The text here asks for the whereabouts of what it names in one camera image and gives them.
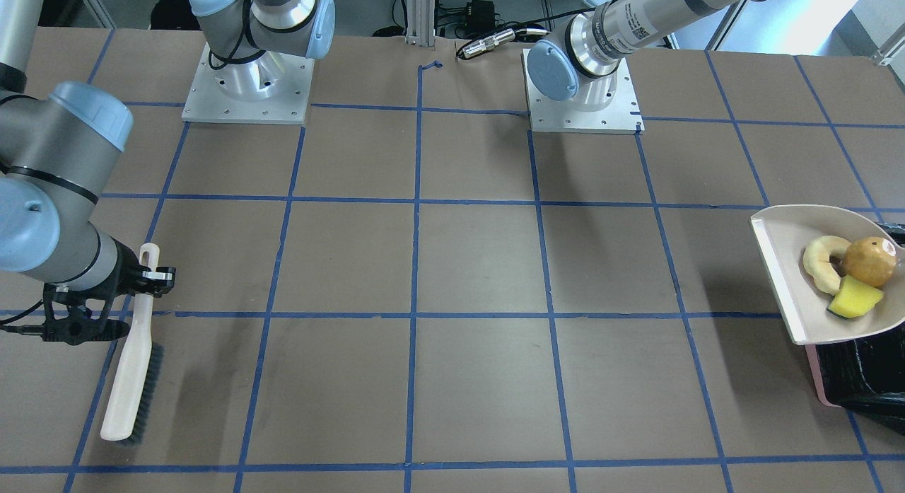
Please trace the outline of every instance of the white brush handle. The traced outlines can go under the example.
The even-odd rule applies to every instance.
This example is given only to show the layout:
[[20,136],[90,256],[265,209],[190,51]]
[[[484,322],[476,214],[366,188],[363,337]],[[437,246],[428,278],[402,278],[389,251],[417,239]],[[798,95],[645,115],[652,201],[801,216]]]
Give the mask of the white brush handle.
[[[160,248],[154,244],[145,244],[139,249],[139,261],[145,267],[156,270]],[[148,374],[148,360],[151,357],[151,312],[154,297],[149,294],[135,296],[135,313],[132,316],[132,328],[126,336],[116,378],[107,402],[107,412],[100,428],[100,437],[107,441],[120,441],[132,435],[135,416],[139,413],[141,393],[145,388],[145,376]]]

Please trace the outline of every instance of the toy food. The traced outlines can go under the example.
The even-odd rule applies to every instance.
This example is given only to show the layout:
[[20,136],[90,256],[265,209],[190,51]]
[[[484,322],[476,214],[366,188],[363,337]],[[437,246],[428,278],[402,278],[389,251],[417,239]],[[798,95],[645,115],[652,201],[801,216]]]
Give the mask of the toy food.
[[880,236],[868,236],[852,242],[843,258],[846,276],[875,288],[883,286],[896,268],[896,248]]
[[834,235],[815,238],[807,245],[802,263],[805,271],[814,277],[814,285],[818,290],[827,294],[839,293],[841,277],[833,268],[831,259],[837,263],[844,261],[843,257],[850,245],[851,242]]
[[843,277],[839,293],[830,303],[831,313],[843,318],[856,318],[876,306],[883,299],[883,292],[852,276]]

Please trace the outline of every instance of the qr code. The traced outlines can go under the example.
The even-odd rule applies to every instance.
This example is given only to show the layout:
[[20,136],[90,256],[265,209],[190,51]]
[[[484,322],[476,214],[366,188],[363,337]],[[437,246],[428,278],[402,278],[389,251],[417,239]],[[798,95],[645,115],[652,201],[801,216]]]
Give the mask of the qr code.
[[650,33],[648,33],[647,30],[644,29],[643,27],[638,27],[636,29],[633,29],[633,30],[631,30],[631,32],[634,33],[634,36],[636,36],[636,38],[638,40],[642,40],[643,38],[647,38],[650,36]]

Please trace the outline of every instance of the dark bristles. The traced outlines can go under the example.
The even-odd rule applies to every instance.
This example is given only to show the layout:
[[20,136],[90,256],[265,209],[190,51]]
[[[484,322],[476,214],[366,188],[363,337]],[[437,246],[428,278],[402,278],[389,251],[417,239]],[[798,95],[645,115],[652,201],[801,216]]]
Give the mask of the dark bristles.
[[135,416],[135,427],[132,428],[132,435],[129,438],[117,441],[123,447],[135,447],[141,444],[142,438],[145,436],[145,428],[148,426],[148,417],[150,416],[151,400],[154,397],[154,389],[158,384],[160,376],[160,368],[164,360],[164,347],[161,344],[151,345],[151,356],[148,359],[148,374],[145,375],[145,387],[141,391],[141,400],[139,402],[139,413]]

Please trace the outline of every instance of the pineapple slice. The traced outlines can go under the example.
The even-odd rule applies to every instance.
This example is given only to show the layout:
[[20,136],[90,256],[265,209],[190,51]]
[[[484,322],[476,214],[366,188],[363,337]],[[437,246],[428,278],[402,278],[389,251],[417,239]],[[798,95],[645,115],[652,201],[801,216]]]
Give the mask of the pineapple slice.
[[839,293],[830,303],[830,313],[843,318],[857,318],[876,306],[883,292],[854,277],[843,277]]

